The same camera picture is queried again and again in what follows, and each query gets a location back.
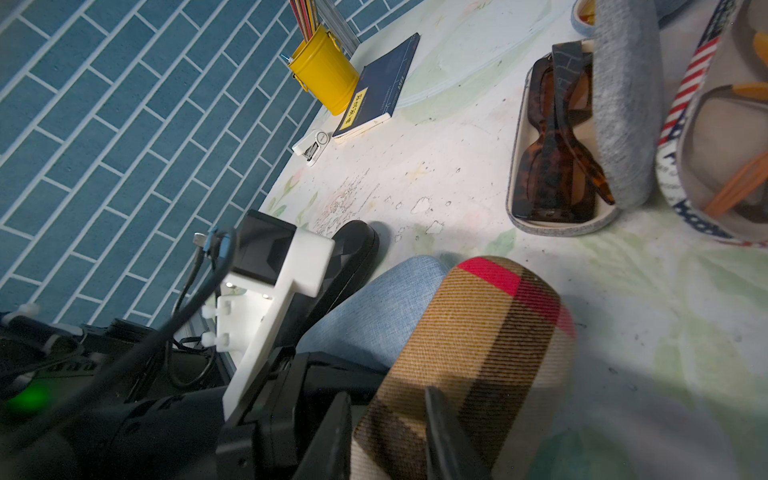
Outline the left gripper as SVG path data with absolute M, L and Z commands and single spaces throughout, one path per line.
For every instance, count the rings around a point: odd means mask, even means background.
M 216 448 L 220 479 L 292 479 L 334 397 L 352 413 L 384 374 L 325 353 L 276 350 L 225 421 Z

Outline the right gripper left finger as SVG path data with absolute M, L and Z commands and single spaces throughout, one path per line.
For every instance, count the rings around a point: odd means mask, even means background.
M 292 479 L 349 479 L 351 440 L 351 398 L 342 391 L 334 397 Z

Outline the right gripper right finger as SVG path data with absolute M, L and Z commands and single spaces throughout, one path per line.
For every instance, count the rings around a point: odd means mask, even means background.
M 434 386 L 425 390 L 427 478 L 490 479 L 447 397 Z

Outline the plaid beige glasses case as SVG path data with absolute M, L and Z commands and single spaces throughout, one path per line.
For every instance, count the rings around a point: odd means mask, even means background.
M 439 389 L 494 479 L 522 479 L 572 370 L 576 334 L 560 296 L 507 258 L 454 267 L 352 436 L 355 479 L 427 475 L 425 392 Z

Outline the light blue denim case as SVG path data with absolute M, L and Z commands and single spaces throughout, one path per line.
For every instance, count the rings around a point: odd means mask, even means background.
M 401 262 L 321 318 L 301 337 L 296 352 L 325 353 L 387 372 L 449 271 L 432 256 Z

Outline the black glasses case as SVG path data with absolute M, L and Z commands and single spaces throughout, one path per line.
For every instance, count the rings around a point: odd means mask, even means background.
M 295 346 L 321 318 L 358 291 L 370 278 L 379 252 L 378 233 L 361 220 L 344 224 L 332 237 L 334 249 L 316 297 L 296 294 L 275 339 L 275 347 Z

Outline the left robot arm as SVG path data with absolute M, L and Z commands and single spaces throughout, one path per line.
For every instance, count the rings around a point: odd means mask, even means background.
M 351 412 L 381 373 L 324 353 L 276 350 L 231 417 L 216 387 L 92 409 L 19 448 L 5 479 L 346 479 Z

